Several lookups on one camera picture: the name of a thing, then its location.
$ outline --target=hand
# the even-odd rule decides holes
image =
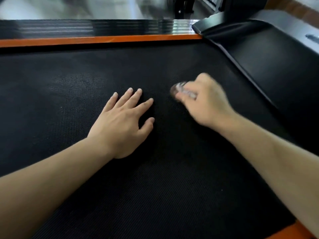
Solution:
[[[223,88],[208,74],[200,74],[195,81],[186,83],[184,88],[197,93],[196,100],[181,92],[178,92],[175,98],[185,105],[190,115],[200,125],[218,132],[227,126],[236,114]]]
[[[142,90],[132,94],[133,89],[129,88],[116,102],[118,94],[115,92],[88,134],[88,138],[95,138],[99,149],[110,153],[112,158],[124,158],[133,153],[153,130],[153,117],[147,119],[141,129],[138,127],[139,118],[152,106],[153,99],[135,107]]]

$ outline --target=orange edge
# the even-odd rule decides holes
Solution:
[[[315,238],[299,221],[266,239],[312,239]]]
[[[0,48],[22,46],[45,46],[62,44],[94,44],[94,43],[120,43],[141,41],[164,40],[199,40],[199,34],[155,34],[155,35],[130,35],[130,36],[100,36],[80,38],[48,38],[48,39],[12,39],[0,40]]]

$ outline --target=shiny floor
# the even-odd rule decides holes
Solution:
[[[213,10],[196,0],[193,14],[203,19]],[[0,19],[175,19],[167,0],[3,0]]]

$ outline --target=person's right arm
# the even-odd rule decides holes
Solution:
[[[176,98],[201,125],[229,142],[252,164],[295,217],[319,238],[319,157],[266,131],[236,113],[221,86],[200,74]]]

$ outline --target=black treadmill belt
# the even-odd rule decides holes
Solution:
[[[142,88],[142,100],[155,101],[141,121],[155,117],[146,142],[98,171],[34,238],[264,239],[294,222],[236,149],[170,97],[173,84],[210,73],[238,112],[290,140],[218,49],[203,42],[97,47],[0,55],[0,175],[85,138],[115,91]]]

